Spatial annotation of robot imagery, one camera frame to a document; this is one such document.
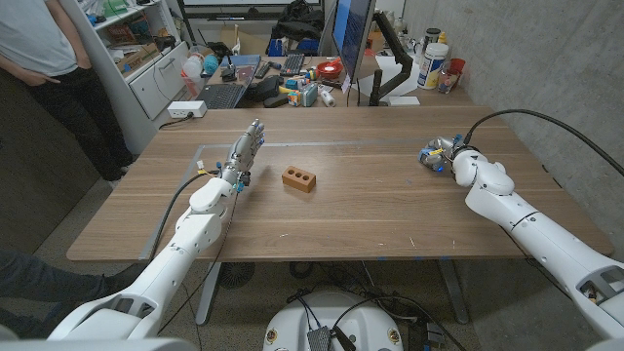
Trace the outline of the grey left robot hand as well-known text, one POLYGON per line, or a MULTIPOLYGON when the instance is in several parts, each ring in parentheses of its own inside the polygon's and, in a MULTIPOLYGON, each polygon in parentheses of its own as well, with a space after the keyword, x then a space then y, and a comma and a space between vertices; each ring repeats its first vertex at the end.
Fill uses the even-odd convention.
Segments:
POLYGON ((239 182, 248 186, 254 156, 263 143, 264 125, 255 119, 229 148, 220 177, 234 186, 237 186, 239 182))

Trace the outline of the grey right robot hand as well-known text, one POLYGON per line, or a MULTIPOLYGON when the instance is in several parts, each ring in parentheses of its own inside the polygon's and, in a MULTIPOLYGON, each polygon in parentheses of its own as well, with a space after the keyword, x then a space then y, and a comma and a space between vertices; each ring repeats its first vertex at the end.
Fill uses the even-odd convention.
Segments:
POLYGON ((418 161, 434 172, 441 172, 446 162, 452 159, 453 151, 462 144, 462 141, 462 135, 456 135, 454 138, 438 136, 419 151, 418 161))

